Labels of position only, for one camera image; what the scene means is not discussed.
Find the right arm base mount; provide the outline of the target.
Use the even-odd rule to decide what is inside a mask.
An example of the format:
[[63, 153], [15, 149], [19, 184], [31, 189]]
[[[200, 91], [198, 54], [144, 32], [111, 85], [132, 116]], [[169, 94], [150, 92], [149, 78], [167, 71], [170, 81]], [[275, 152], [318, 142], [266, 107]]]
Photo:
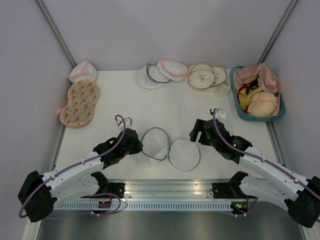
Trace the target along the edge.
[[214, 199], [240, 199], [241, 193], [227, 182], [215, 182], [211, 184], [209, 194]]

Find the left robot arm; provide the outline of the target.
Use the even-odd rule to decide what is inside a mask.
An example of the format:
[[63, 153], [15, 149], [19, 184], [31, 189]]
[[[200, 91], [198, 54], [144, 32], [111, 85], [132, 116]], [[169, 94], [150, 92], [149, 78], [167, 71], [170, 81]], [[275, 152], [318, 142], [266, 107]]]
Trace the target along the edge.
[[142, 150], [137, 132], [126, 128], [64, 169], [43, 174], [36, 170], [29, 173], [17, 195], [21, 203], [18, 216], [35, 223], [65, 202], [87, 196], [106, 197], [109, 183], [102, 170]]

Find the dusty pink bra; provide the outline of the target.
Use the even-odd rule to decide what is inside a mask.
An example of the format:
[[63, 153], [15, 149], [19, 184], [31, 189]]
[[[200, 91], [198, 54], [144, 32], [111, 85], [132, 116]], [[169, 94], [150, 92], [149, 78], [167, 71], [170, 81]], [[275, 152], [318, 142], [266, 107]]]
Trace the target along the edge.
[[252, 81], [258, 80], [258, 85], [262, 92], [269, 92], [277, 97], [279, 112], [281, 83], [278, 77], [266, 64], [261, 63], [244, 67], [234, 74], [233, 79], [237, 87], [236, 91], [240, 85], [248, 85]]

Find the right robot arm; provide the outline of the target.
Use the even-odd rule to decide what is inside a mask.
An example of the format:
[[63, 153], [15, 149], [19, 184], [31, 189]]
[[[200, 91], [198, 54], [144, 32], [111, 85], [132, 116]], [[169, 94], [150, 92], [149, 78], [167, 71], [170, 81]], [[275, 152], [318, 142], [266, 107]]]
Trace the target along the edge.
[[320, 220], [320, 179], [307, 178], [271, 162], [251, 142], [230, 135], [217, 119], [197, 119], [189, 134], [191, 141], [213, 147], [224, 159], [254, 171], [258, 180], [245, 172], [237, 172], [230, 180], [228, 192], [261, 198], [287, 211], [298, 224], [312, 228]]

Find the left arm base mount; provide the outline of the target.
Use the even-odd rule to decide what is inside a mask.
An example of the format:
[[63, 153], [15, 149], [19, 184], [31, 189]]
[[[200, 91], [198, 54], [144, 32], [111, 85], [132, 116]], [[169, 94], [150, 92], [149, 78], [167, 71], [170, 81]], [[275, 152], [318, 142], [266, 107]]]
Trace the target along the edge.
[[123, 182], [109, 182], [105, 186], [101, 186], [96, 194], [112, 193], [117, 195], [120, 199], [124, 198], [125, 183]]

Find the blue-trimmed white mesh laundry bag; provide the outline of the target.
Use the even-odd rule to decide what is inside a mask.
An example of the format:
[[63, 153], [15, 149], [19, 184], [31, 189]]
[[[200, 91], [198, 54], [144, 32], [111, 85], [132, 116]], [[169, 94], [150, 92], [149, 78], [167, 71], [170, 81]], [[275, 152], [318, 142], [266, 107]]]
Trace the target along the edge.
[[148, 129], [140, 138], [142, 151], [135, 157], [145, 167], [155, 167], [166, 161], [179, 171], [189, 172], [200, 163], [198, 146], [189, 140], [172, 141], [169, 134], [160, 127]]

